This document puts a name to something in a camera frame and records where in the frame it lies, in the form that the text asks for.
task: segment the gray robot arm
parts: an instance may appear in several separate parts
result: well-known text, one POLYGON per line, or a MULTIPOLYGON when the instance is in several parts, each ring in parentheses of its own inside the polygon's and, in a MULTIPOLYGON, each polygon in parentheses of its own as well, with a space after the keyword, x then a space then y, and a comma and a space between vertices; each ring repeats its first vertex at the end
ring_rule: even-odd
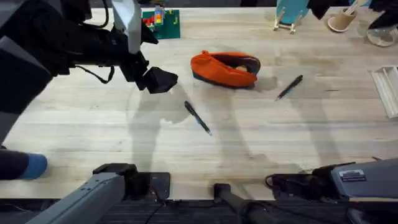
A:
POLYGON ((27 224, 94 224, 124 198, 124 177, 100 173, 27 224))
POLYGON ((169 197, 169 173, 138 172, 130 164, 105 164, 93 171, 90 180, 27 224, 94 224, 120 201, 147 198, 153 191, 159 199, 169 197))

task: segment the green toy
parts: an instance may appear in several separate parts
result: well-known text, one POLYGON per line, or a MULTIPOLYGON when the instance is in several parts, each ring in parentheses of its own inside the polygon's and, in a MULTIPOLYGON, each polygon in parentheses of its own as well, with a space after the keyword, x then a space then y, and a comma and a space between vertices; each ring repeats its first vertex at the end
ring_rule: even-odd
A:
MULTIPOLYGON (((147 19, 154 16, 155 12, 143 12, 142 18, 147 19)), ((181 38, 180 36, 180 11, 165 10, 163 24, 147 25, 157 39, 181 38)))

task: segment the light wood surface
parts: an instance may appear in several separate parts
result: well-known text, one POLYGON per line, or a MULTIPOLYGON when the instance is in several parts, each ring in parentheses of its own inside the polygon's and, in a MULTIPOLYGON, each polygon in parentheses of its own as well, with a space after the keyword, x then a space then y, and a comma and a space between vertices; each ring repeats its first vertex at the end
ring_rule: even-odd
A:
MULTIPOLYGON (((38 180, 2 181, 1 198, 62 198, 104 163, 172 175, 170 198, 211 198, 227 182, 245 198, 272 199, 262 184, 273 173, 398 157, 398 123, 389 120, 368 70, 398 62, 398 47, 364 39, 376 14, 360 9, 344 34, 306 16, 297 33, 272 31, 274 8, 181 9, 181 39, 145 44, 151 65, 179 75, 169 93, 150 95, 119 69, 108 85, 72 70, 57 77, 8 135, 10 149, 38 152, 49 168, 38 180), (262 63, 256 89, 229 90, 192 77, 201 50, 242 51, 262 63), (298 75, 303 82, 276 96, 298 75), (209 136, 188 114, 188 100, 209 136)), ((104 13, 93 10, 98 24, 104 13)), ((89 67, 107 76, 107 68, 89 67)))

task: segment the sticker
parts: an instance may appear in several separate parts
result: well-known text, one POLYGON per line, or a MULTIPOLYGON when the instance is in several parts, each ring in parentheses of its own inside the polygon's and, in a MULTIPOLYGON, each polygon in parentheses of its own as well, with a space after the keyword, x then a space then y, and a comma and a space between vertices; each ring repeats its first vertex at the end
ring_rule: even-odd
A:
POLYGON ((357 181, 366 181, 366 176, 363 170, 344 170, 340 171, 339 176, 343 182, 357 182, 357 181))

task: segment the pencil case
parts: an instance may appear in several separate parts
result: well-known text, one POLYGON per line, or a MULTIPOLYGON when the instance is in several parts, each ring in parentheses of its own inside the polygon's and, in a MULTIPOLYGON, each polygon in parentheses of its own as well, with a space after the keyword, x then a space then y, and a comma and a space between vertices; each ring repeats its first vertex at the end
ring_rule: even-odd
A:
POLYGON ((239 52, 209 53, 191 59, 193 77, 228 88, 253 88, 261 67, 256 57, 239 52))

